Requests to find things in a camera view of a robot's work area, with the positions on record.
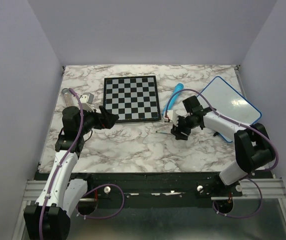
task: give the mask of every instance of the gray metal piece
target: gray metal piece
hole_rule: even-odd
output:
[[[88,96],[88,98],[87,98],[87,103],[88,104],[92,104],[93,103],[93,100],[94,100],[94,95],[93,94],[91,94],[90,92],[89,93],[85,92],[85,93],[83,93],[83,95],[87,95]]]

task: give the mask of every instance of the white plastic arm segment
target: white plastic arm segment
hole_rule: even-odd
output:
[[[36,202],[39,203],[39,206],[42,206],[44,203],[44,198],[45,198],[48,186],[49,186],[49,182],[52,179],[56,166],[59,164],[60,160],[62,159],[65,153],[66,153],[65,150],[63,151],[61,150],[55,154],[54,164],[48,176],[48,180],[45,184],[45,187],[41,195],[36,200]],[[49,195],[50,198],[48,199],[46,206],[51,206],[52,204],[56,204],[56,206],[58,207],[63,206],[64,194],[65,194],[66,187],[69,181],[69,177],[71,176],[72,170],[74,166],[76,165],[77,160],[78,160],[78,157],[76,153],[69,153],[66,156],[62,166],[58,169],[57,175],[55,177],[55,180],[54,180],[54,183],[51,189],[51,193]]]
[[[212,129],[216,132],[219,132],[222,135],[225,135],[229,139],[234,141],[234,133],[239,130],[244,130],[245,128],[242,126],[238,126],[237,124],[233,124],[213,112],[209,112],[204,116],[204,125],[206,128]]]

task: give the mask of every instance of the white marble pattern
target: white marble pattern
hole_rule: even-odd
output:
[[[95,65],[67,66],[61,85],[73,88],[80,95],[95,95],[94,106],[103,102],[104,78],[156,75],[161,110],[177,83],[201,91],[215,76],[221,76],[240,92],[235,71],[229,65]],[[174,108],[186,115],[182,100],[192,92],[182,93]],[[54,160],[54,145],[62,128],[63,97],[59,95],[50,132],[41,160],[40,172],[50,172]],[[164,122],[117,124],[112,129],[94,130],[85,143],[73,172],[80,173],[141,173],[141,172],[206,172],[221,171],[235,159],[233,144],[213,131],[196,128],[188,141],[158,134],[169,132],[171,124]]]

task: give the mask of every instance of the white wall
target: white wall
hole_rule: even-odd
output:
[[[29,0],[65,65],[240,64],[276,0]]]
[[[286,0],[278,0],[240,70],[248,99],[280,153],[276,174],[286,185]]]
[[[60,62],[28,2],[0,0],[0,240],[11,239],[60,81]]]

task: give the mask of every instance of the black and white checkered board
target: black and white checkered board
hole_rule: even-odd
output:
[[[161,120],[156,77],[105,78],[103,105],[119,115],[117,123]]]

